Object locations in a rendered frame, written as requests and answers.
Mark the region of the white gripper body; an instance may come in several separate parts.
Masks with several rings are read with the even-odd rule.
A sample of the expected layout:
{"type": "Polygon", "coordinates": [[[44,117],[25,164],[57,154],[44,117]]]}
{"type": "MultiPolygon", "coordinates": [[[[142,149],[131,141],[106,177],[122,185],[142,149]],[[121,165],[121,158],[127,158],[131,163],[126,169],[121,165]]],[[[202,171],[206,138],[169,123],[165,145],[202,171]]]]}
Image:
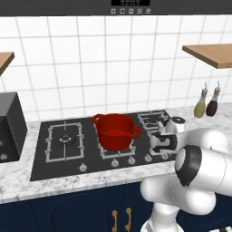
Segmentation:
{"type": "Polygon", "coordinates": [[[165,137],[160,132],[155,132],[150,137],[150,147],[153,151],[161,153],[164,150],[165,137]]]}

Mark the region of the silver kettle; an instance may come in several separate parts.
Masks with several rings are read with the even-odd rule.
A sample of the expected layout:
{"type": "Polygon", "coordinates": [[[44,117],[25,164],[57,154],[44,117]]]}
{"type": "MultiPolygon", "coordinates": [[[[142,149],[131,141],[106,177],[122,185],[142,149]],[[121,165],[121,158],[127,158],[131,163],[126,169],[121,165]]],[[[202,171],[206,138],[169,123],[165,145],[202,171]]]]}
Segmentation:
{"type": "Polygon", "coordinates": [[[173,116],[169,119],[167,124],[159,128],[160,133],[179,133],[186,129],[186,121],[179,117],[173,116]]]}

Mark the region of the red cooking pot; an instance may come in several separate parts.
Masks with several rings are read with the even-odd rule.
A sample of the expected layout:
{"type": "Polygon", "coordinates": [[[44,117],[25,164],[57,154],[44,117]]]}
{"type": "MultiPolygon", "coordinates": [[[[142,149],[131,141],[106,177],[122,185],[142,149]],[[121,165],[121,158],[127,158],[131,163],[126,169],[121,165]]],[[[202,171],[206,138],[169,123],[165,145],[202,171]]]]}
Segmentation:
{"type": "Polygon", "coordinates": [[[96,126],[99,143],[106,150],[125,150],[141,134],[132,118],[119,113],[96,114],[91,117],[96,126]]]}

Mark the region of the yellow oil bottle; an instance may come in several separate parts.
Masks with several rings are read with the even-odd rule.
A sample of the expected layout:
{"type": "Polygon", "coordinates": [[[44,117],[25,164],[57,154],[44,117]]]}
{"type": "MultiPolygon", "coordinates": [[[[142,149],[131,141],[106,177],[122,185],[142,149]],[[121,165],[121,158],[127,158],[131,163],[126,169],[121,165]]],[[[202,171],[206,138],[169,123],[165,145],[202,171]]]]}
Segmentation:
{"type": "Polygon", "coordinates": [[[196,118],[202,118],[204,113],[205,113],[207,94],[208,94],[208,87],[205,87],[201,91],[200,98],[199,98],[198,103],[197,103],[197,105],[195,106],[195,109],[194,109],[194,116],[196,118]]]}

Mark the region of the dark brown sauce bottle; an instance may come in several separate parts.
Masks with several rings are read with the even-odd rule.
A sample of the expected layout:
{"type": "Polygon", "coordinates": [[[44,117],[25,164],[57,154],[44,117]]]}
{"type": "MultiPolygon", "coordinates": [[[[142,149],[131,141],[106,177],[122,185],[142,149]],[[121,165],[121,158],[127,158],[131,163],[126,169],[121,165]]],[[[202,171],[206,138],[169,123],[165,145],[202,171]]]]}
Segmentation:
{"type": "Polygon", "coordinates": [[[211,101],[209,102],[207,106],[206,114],[209,117],[213,117],[217,112],[219,94],[220,94],[220,84],[218,84],[217,87],[215,88],[211,101]]]}

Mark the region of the black gas hob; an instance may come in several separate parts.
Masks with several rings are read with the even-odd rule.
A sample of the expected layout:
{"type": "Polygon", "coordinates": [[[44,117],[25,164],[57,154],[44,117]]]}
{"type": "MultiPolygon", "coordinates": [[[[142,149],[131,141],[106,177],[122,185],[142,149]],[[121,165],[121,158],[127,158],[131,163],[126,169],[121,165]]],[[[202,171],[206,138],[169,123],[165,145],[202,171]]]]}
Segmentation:
{"type": "Polygon", "coordinates": [[[44,121],[41,123],[31,180],[54,179],[93,173],[111,169],[124,169],[152,163],[172,161],[176,153],[168,151],[156,153],[150,149],[150,136],[167,124],[171,116],[164,110],[129,113],[135,125],[141,129],[138,138],[132,139],[125,150],[106,150],[99,143],[95,124],[91,118],[66,119],[60,121],[44,121]],[[144,157],[149,154],[151,162],[144,157]],[[162,154],[169,154],[167,160],[162,154]],[[134,165],[128,163],[133,157],[134,165]],[[114,168],[111,162],[116,159],[119,166],[114,168]],[[84,163],[85,172],[79,171],[84,163]]]}

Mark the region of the black toaster oven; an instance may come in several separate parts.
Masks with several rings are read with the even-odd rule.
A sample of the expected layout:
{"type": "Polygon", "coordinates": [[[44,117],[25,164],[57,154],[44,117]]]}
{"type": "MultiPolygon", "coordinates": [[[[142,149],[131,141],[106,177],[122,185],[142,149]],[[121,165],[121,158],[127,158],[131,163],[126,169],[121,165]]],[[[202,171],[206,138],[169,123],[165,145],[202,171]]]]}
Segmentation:
{"type": "Polygon", "coordinates": [[[0,93],[0,163],[18,161],[27,127],[16,92],[0,93]]]}

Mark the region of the wooden wall shelf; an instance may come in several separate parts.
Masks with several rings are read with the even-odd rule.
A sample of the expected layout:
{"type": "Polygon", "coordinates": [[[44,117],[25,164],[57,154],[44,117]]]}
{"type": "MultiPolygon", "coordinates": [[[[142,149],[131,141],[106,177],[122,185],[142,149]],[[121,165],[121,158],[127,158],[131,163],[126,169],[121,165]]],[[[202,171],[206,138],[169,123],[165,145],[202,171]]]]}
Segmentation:
{"type": "Polygon", "coordinates": [[[183,45],[182,50],[216,69],[232,68],[232,43],[183,45]]]}
{"type": "Polygon", "coordinates": [[[13,52],[0,53],[0,76],[14,58],[15,54],[13,52]]]}

